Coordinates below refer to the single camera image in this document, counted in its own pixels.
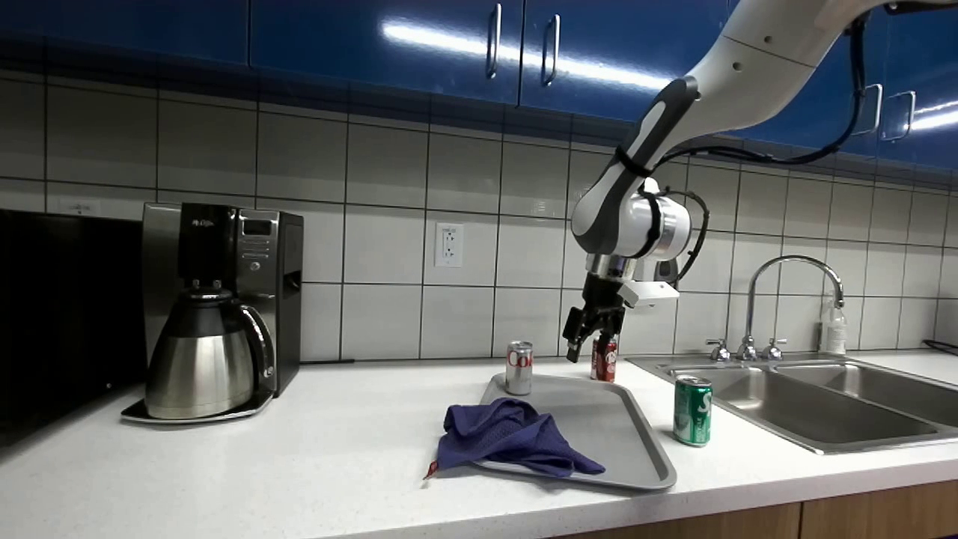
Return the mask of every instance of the sink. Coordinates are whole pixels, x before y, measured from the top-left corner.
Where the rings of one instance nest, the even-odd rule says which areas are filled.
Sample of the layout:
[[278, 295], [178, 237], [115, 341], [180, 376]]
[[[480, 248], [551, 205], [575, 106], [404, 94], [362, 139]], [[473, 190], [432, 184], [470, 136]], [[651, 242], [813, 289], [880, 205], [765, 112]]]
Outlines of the sink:
[[862, 364], [778, 364], [777, 376], [958, 430], [958, 391]]
[[708, 379], [720, 407], [813, 454], [858, 454], [952, 434], [923, 418], [844, 392], [853, 385], [828, 370], [795, 365], [786, 376], [778, 365], [690, 364], [664, 365], [660, 376], [675, 379], [676, 373]]

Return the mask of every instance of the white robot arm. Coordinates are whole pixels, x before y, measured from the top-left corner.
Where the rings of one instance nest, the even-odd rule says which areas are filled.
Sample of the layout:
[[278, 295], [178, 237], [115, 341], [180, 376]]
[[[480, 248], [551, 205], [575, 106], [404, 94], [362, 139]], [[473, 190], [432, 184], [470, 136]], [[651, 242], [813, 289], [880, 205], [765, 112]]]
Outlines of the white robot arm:
[[573, 235], [593, 259], [585, 308], [567, 320], [570, 361], [587, 337], [605, 349], [636, 299], [636, 265], [670, 260], [685, 248], [690, 213], [660, 195], [656, 166], [681, 145], [777, 117], [816, 75], [844, 28], [883, 0], [739, 0], [720, 42], [648, 109], [638, 136], [617, 151], [579, 201]]

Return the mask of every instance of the towel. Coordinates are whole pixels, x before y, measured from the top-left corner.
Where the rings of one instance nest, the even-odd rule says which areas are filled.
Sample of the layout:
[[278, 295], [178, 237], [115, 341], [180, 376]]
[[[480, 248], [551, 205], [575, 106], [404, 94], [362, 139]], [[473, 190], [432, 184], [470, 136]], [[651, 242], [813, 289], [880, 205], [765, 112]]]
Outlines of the towel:
[[605, 469], [575, 454], [551, 418], [516, 400], [461, 407], [453, 406], [444, 419], [435, 470], [449, 470], [473, 463], [524, 464], [546, 481], [570, 481], [573, 473], [605, 473]]

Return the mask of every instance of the metal tray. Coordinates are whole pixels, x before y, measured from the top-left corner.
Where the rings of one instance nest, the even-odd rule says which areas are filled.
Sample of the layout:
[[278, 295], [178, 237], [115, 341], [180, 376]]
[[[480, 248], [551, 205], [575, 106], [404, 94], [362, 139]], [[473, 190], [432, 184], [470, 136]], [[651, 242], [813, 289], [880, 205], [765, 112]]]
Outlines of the metal tray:
[[248, 403], [244, 407], [235, 407], [227, 413], [217, 413], [217, 418], [190, 418], [190, 419], [156, 419], [147, 413], [147, 406], [145, 403], [136, 403], [132, 407], [127, 407], [120, 413], [123, 422], [136, 422], [136, 427], [212, 427], [212, 422], [238, 422], [238, 419], [247, 419], [247, 418], [254, 418], [262, 413], [263, 407], [269, 406], [269, 400], [262, 400], [262, 403]]
[[[540, 413], [551, 413], [573, 449], [605, 469], [599, 478], [573, 473], [564, 484], [629, 493], [667, 493], [676, 484], [676, 470], [663, 454], [656, 431], [623, 386], [533, 376], [533, 392], [512, 397], [503, 386], [503, 376], [495, 376], [483, 406], [497, 400], [519, 400]], [[480, 463], [476, 469], [540, 481], [540, 473], [507, 463]]]

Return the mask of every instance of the white countertop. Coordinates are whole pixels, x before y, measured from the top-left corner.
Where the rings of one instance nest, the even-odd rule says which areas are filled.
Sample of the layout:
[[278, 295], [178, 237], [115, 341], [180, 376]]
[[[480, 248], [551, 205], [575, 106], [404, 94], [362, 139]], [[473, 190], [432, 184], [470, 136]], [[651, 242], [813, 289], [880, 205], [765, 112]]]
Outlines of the white countertop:
[[[862, 356], [958, 385], [958, 356]], [[120, 422], [138, 397], [0, 454], [0, 536], [557, 536], [682, 515], [795, 505], [958, 481], [958, 439], [877, 454], [816, 455], [726, 410], [705, 449], [670, 431], [670, 385], [623, 364], [676, 485], [620, 496], [540, 485], [480, 470], [423, 485], [449, 406], [476, 406], [503, 365], [302, 370], [262, 418], [205, 430]], [[587, 365], [540, 364], [587, 379]]]

